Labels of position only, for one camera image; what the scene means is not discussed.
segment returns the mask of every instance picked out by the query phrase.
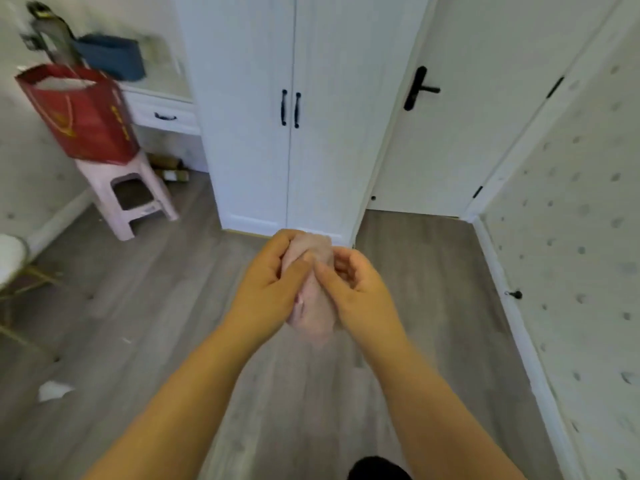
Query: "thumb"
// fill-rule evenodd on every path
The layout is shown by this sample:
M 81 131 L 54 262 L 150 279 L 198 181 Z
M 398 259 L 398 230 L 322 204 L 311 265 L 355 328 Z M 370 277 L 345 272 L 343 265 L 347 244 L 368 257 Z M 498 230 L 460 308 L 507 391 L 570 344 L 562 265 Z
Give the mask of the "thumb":
M 338 273 L 331 266 L 327 266 L 323 262 L 316 262 L 315 271 L 316 278 L 336 303 L 340 303 L 341 299 L 351 291 L 348 284 L 338 276 Z
M 314 265 L 313 254 L 306 252 L 299 259 L 291 263 L 287 270 L 280 277 L 277 286 L 286 297 L 291 300 L 295 298 L 302 283 L 307 279 L 307 275 Z

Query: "desk drawer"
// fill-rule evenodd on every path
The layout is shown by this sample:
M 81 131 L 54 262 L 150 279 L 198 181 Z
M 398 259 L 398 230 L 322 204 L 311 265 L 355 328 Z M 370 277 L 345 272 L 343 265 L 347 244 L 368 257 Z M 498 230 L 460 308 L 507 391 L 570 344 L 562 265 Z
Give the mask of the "desk drawer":
M 194 104 L 123 91 L 133 122 L 140 126 L 200 134 Z

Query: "white wardrobe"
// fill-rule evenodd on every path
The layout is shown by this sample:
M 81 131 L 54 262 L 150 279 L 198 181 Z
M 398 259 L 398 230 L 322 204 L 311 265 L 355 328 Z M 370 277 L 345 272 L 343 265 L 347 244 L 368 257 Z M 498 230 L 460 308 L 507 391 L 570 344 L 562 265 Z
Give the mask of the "white wardrobe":
M 352 243 L 429 0 L 174 1 L 223 228 Z

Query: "gray wood flooring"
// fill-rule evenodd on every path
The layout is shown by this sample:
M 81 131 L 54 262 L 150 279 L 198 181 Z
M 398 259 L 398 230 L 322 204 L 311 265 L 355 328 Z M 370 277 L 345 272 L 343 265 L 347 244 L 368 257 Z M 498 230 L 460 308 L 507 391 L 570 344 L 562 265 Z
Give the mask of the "gray wood flooring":
M 171 187 L 181 219 L 150 216 L 118 242 L 89 209 L 38 259 L 94 295 L 43 288 L 16 327 L 50 363 L 0 338 L 0 479 L 77 479 L 220 322 L 257 237 L 223 232 L 208 179 Z M 530 480 L 555 457 L 471 226 L 368 211 L 357 247 L 415 343 Z M 76 390 L 36 402 L 54 379 Z M 345 332 L 316 350 L 284 327 L 243 371 L 201 479 L 345 479 L 359 458 L 405 465 L 370 369 Z

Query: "person's right hand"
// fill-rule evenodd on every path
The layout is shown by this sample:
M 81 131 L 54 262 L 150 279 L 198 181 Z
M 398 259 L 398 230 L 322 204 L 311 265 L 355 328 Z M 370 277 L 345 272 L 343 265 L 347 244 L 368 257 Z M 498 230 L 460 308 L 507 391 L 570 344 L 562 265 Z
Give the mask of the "person's right hand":
M 404 343 L 406 335 L 391 294 L 369 260 L 348 248 L 334 247 L 333 255 L 335 269 L 316 261 L 316 277 L 358 345 L 372 353 Z

